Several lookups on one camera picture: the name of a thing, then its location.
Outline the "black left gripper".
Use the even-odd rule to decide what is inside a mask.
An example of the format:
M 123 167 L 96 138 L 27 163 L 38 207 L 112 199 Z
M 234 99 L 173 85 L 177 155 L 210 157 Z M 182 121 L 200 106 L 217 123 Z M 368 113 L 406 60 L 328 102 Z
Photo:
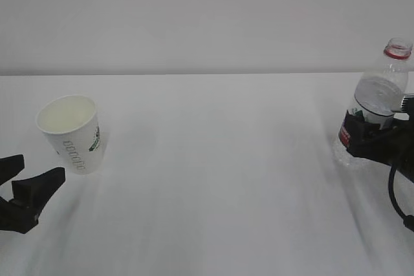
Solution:
M 13 179 L 25 168 L 22 154 L 0 159 L 0 184 Z M 12 181 L 13 198 L 1 197 L 1 231 L 28 233 L 39 224 L 39 215 L 65 182 L 65 169 L 55 167 L 41 175 Z

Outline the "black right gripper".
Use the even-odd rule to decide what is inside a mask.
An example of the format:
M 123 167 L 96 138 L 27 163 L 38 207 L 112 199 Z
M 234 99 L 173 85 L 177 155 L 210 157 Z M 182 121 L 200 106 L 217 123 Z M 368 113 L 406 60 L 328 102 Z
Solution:
M 396 160 L 397 170 L 413 182 L 413 120 L 394 119 L 390 128 L 380 129 L 379 123 L 346 112 L 343 146 L 351 156 L 371 156 L 388 166 Z

